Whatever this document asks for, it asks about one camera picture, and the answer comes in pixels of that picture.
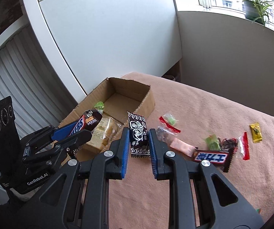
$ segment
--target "black candy wrapper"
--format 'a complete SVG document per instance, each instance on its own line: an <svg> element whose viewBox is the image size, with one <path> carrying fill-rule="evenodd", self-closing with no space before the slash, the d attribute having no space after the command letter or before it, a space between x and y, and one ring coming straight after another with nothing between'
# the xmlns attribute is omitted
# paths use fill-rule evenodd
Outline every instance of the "black candy wrapper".
<svg viewBox="0 0 274 229"><path fill-rule="evenodd" d="M150 157L146 119L127 112L130 128L131 157Z"/></svg>

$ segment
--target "yellow candy wrapper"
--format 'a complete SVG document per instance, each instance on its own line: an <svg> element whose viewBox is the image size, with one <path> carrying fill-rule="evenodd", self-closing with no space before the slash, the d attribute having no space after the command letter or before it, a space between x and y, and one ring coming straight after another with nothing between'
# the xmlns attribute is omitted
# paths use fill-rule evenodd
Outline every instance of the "yellow candy wrapper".
<svg viewBox="0 0 274 229"><path fill-rule="evenodd" d="M251 124L251 134L252 134L252 140L254 143L258 143L262 140L262 134L260 129L259 122Z"/></svg>

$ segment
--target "silver bolt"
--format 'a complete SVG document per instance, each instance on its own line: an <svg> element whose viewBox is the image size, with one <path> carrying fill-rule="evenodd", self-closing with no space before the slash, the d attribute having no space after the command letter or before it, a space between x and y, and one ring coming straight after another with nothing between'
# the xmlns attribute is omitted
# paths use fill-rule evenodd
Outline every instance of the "silver bolt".
<svg viewBox="0 0 274 229"><path fill-rule="evenodd" d="M205 166L205 167L210 166L210 162L209 162L208 160L203 160L203 161L201 162L201 164L202 164L203 166Z"/></svg>
<svg viewBox="0 0 274 229"><path fill-rule="evenodd" d="M174 156L175 156L175 152L174 152L174 151L167 151L167 152L166 152L166 155L167 155L168 157L174 157Z"/></svg>
<svg viewBox="0 0 274 229"><path fill-rule="evenodd" d="M104 156L106 156L106 157L111 157L112 155L114 155L114 153L112 151L105 151L104 152Z"/></svg>
<svg viewBox="0 0 274 229"><path fill-rule="evenodd" d="M70 166L75 166L78 163L78 161L76 159L71 159L68 161L68 165Z"/></svg>

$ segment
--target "potted plant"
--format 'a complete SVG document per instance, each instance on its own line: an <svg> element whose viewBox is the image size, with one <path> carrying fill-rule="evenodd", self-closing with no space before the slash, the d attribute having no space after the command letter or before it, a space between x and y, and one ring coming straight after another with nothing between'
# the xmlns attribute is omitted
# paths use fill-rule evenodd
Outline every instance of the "potted plant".
<svg viewBox="0 0 274 229"><path fill-rule="evenodd" d="M263 0L243 0L245 7L245 18L258 22L265 26L269 22L269 13L267 9L272 5Z"/></svg>

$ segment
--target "plant pot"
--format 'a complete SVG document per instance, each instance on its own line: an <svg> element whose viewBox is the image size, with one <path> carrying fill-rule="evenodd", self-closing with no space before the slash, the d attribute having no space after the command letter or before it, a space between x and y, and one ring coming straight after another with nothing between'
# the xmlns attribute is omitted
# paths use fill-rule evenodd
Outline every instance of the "plant pot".
<svg viewBox="0 0 274 229"><path fill-rule="evenodd" d="M245 18L246 19L253 21L254 19L256 19L257 17L260 16L252 1L245 0L244 7L245 7ZM258 19L258 20L256 20L256 22L263 25L262 19Z"/></svg>

